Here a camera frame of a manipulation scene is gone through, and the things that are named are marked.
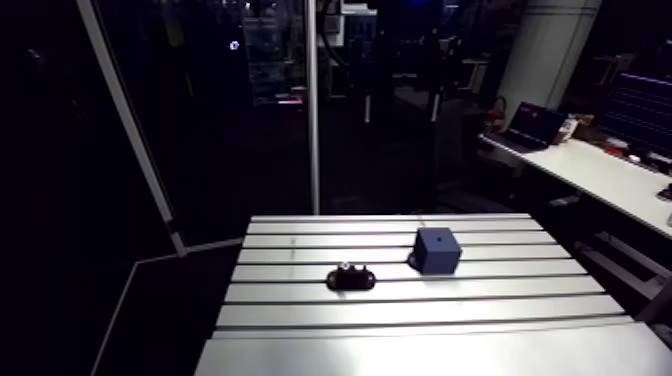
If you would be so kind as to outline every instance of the metal frame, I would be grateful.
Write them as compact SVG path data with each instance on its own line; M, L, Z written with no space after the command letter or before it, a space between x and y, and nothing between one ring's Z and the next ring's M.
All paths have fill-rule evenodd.
M310 146L310 192L313 214L320 214L320 147L317 124L317 32L315 0L305 0L306 83L308 86L308 143Z
M119 117L131 143L133 152L140 164L143 176L151 191L154 202L167 225L174 218L174 212L163 189L158 173L143 142L138 122L133 109L124 92L115 62L107 44L97 17L97 9L92 0L77 0L77 7L84 21L87 34L91 40L98 64L110 90ZM317 118L317 38L316 38L316 4L313 0L305 2L305 38L306 38L306 77L308 87L308 132L310 147L311 203L314 215L320 213L320 166L319 166L319 133ZM242 243L242 239L227 239L208 244L185 246L179 232L170 232L170 238L178 255L185 256L189 252L220 248Z
M161 213L163 222L168 224L174 219L173 211L154 169L149 152L142 141L142 136L138 130L133 111L124 94L109 47L107 46L98 18L96 17L96 10L94 9L92 0L77 0L77 7L82 15L84 26L86 27L87 34L91 40L93 50L96 53L96 58L98 59L98 64L100 64L100 69L105 77L107 87L110 90L110 95L112 95L114 105L119 113L121 123L124 125L126 135L131 142L133 152L140 164L142 174L147 181L147 185L152 193L152 197L154 197L154 202L159 209L159 213ZM187 250L184 246L182 236L177 232L173 232L170 233L170 239L173 242L177 254L185 256Z

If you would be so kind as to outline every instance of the aluminum table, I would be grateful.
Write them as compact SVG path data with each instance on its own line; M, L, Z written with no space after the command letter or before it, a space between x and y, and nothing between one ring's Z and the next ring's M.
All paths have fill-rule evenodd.
M449 227L453 275L406 265ZM333 292L338 263L369 291ZM196 375L672 375L672 355L526 214L254 217Z

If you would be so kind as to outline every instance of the small box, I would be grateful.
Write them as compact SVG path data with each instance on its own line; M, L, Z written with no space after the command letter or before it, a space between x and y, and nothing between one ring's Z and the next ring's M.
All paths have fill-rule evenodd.
M422 274L453 274L461 256L449 228L419 228L408 263Z

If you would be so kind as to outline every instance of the black object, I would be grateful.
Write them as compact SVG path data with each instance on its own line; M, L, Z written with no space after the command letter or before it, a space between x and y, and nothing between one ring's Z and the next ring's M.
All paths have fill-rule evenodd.
M656 194L656 197L663 201L672 201L672 184L668 184L667 188Z
M376 285L376 276L366 265L362 269L355 268L348 262L338 265L336 270L327 274L327 287L334 291L371 290Z
M520 153L544 150L558 134L565 118L561 112L522 102L504 133L486 137Z
M630 147L672 156L672 83L619 75L595 123Z

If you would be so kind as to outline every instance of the white column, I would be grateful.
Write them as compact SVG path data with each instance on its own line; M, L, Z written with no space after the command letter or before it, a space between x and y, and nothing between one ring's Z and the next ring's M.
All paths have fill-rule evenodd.
M558 107L601 2L528 1L499 87L507 125L522 101Z

